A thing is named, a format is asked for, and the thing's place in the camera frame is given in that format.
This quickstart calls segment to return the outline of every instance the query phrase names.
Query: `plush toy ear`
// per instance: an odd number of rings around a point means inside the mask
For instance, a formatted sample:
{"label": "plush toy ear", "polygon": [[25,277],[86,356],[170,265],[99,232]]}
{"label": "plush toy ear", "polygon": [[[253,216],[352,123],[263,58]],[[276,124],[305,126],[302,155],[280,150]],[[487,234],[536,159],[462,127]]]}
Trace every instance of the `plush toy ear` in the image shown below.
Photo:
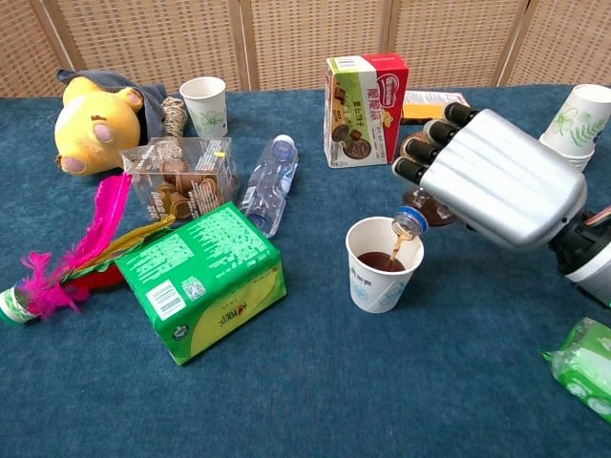
{"label": "plush toy ear", "polygon": [[137,113],[144,105],[142,95],[134,88],[121,89],[116,96],[124,100],[134,110],[134,113]]}
{"label": "plush toy ear", "polygon": [[72,79],[66,89],[64,90],[64,95],[62,100],[64,102],[64,107],[68,105],[71,100],[74,98],[83,95],[84,93],[96,93],[103,91],[100,89],[93,81],[87,79],[85,76],[77,76]]}

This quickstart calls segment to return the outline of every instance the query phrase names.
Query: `green juice box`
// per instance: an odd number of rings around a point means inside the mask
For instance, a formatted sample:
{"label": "green juice box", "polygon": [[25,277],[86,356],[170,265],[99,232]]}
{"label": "green juice box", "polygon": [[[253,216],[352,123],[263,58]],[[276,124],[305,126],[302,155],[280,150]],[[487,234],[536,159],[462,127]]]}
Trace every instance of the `green juice box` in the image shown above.
{"label": "green juice box", "polygon": [[178,365],[286,295],[280,252],[232,202],[116,265]]}

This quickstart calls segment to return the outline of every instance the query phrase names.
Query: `table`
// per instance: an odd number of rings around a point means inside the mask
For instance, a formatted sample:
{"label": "table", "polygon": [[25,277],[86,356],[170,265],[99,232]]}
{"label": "table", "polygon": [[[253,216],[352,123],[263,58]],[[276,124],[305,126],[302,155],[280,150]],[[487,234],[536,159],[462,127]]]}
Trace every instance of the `table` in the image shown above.
{"label": "table", "polygon": [[[461,90],[531,135],[569,86]],[[274,243],[287,297],[183,367],[127,286],[22,327],[0,323],[0,455],[608,456],[609,425],[552,377],[554,350],[584,316],[611,311],[556,271],[548,249],[518,253],[458,224],[424,237],[395,309],[348,292],[346,231],[391,216],[407,182],[388,166],[327,167],[323,92],[227,95],[244,183],[273,136],[300,165]],[[102,176],[54,164],[57,98],[1,99],[0,284],[31,250],[61,255],[89,223]],[[403,127],[401,139],[416,127]],[[191,125],[186,136],[195,136]],[[589,207],[611,201],[611,129],[585,170]],[[147,222],[132,195],[119,233]]]}

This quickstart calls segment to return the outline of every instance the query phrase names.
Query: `robotic hand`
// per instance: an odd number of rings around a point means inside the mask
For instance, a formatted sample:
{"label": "robotic hand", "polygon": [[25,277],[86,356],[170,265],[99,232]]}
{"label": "robotic hand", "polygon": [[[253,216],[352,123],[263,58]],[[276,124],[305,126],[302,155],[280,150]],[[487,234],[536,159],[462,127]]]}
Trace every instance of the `robotic hand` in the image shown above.
{"label": "robotic hand", "polygon": [[611,224],[585,209],[584,175],[491,110],[449,104],[411,139],[392,171],[430,193],[484,237],[508,248],[549,246],[558,270],[611,303]]}

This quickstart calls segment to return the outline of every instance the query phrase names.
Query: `stuffed toy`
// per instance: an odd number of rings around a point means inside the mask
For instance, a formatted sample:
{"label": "stuffed toy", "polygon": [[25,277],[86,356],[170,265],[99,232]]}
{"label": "stuffed toy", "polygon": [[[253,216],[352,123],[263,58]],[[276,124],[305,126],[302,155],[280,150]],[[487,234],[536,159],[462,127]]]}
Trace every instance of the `stuffed toy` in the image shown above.
{"label": "stuffed toy", "polygon": [[134,88],[109,93],[84,76],[74,78],[63,95],[55,122],[57,165],[71,175],[91,175],[121,167],[120,150],[138,146],[136,113],[142,95]]}
{"label": "stuffed toy", "polygon": [[57,165],[74,176],[122,167],[121,150],[182,136],[187,115],[162,84],[137,85],[115,72],[60,70],[64,108],[55,122]]}

